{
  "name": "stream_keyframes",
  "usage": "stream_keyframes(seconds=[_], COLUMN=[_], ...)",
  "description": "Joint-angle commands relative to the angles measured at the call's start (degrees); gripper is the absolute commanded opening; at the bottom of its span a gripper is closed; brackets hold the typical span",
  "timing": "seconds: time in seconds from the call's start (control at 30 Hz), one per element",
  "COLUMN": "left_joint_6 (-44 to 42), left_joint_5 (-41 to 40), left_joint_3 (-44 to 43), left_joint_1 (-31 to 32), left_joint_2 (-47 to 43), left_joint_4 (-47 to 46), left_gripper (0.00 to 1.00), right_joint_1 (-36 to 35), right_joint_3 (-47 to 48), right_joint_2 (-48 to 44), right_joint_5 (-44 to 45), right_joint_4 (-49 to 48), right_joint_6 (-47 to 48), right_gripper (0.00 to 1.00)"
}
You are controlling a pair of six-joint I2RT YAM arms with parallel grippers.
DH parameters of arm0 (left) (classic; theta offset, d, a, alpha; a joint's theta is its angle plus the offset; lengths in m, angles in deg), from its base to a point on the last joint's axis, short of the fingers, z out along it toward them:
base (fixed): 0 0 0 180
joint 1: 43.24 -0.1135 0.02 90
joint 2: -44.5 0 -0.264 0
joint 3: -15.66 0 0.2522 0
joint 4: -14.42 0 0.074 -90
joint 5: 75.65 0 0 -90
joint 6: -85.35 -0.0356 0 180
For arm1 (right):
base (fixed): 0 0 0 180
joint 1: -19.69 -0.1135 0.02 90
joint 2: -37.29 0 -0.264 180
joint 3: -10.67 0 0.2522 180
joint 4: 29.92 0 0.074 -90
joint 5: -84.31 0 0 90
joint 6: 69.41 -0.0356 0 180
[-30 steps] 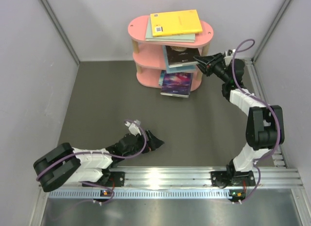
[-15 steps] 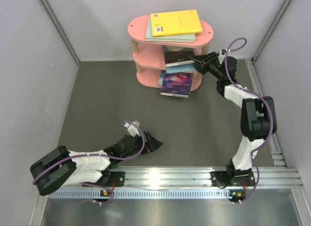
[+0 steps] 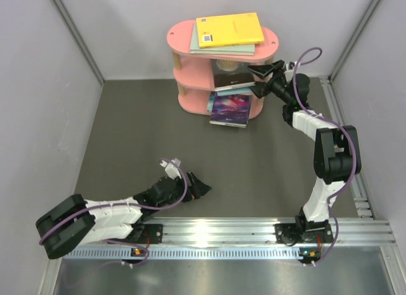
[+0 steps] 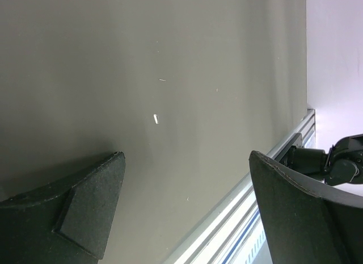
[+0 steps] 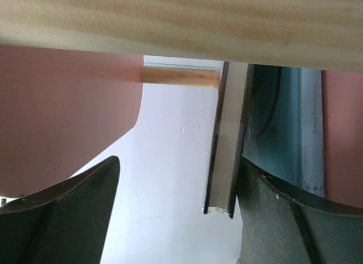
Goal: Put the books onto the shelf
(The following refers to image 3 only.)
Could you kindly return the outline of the grey-green book with black circle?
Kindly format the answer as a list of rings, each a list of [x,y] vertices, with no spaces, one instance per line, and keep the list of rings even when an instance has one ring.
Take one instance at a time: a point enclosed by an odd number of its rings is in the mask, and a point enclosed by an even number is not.
[[[222,46],[212,48],[201,48],[199,46],[199,37],[197,32],[197,25],[195,24],[192,31],[190,41],[190,53],[201,55],[237,55],[237,56],[254,56],[255,45],[235,45],[235,46]]]

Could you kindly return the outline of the yellow book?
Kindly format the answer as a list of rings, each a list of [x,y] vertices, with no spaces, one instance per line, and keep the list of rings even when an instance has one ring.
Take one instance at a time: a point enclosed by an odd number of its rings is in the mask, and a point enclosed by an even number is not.
[[[265,40],[257,13],[200,17],[195,23],[201,48],[258,44]]]

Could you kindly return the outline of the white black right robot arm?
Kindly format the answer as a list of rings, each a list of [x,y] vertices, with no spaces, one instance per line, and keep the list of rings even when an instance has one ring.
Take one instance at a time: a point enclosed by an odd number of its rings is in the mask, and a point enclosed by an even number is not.
[[[329,223],[332,205],[362,167],[357,130],[331,121],[310,107],[310,78],[296,72],[296,63],[279,60],[248,69],[260,79],[251,88],[254,95],[264,98],[274,94],[282,100],[283,120],[315,143],[313,169],[317,178],[312,193],[294,223],[275,227],[277,242],[286,246],[331,244],[335,237]]]

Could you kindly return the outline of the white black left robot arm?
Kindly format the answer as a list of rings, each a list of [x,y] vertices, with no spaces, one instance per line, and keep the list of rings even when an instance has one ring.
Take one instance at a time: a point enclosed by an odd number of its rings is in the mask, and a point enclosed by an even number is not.
[[[121,200],[86,200],[76,193],[36,221],[39,244],[49,259],[58,259],[89,243],[142,242],[147,237],[146,222],[155,213],[199,199],[211,189],[189,171],[185,176],[164,176],[147,190]]]

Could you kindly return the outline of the black book with gold moon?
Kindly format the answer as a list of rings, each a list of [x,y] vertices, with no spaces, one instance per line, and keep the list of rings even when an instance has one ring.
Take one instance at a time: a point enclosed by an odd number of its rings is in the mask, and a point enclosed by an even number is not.
[[[246,88],[255,85],[254,75],[249,70],[247,62],[232,60],[211,60],[214,90],[225,91],[236,88]]]

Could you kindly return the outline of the teal ocean cover book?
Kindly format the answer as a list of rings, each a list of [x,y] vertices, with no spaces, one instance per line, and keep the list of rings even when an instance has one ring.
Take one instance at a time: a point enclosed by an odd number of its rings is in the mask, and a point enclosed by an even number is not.
[[[212,91],[209,95],[209,100],[207,103],[207,112],[211,113],[213,110],[213,104],[214,104],[214,100],[216,98],[217,93],[215,91]]]

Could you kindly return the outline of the purple blue cover book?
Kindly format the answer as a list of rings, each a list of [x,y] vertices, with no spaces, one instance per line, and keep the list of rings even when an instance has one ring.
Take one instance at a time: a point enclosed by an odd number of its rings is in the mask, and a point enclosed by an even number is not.
[[[250,109],[250,95],[216,96],[209,122],[220,126],[246,128]]]

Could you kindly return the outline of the light blue thin book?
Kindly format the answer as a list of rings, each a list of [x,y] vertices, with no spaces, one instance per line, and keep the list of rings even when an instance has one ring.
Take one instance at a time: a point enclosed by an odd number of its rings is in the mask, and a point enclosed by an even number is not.
[[[228,89],[224,91],[217,91],[218,96],[228,96],[228,95],[251,95],[252,90],[250,87]]]

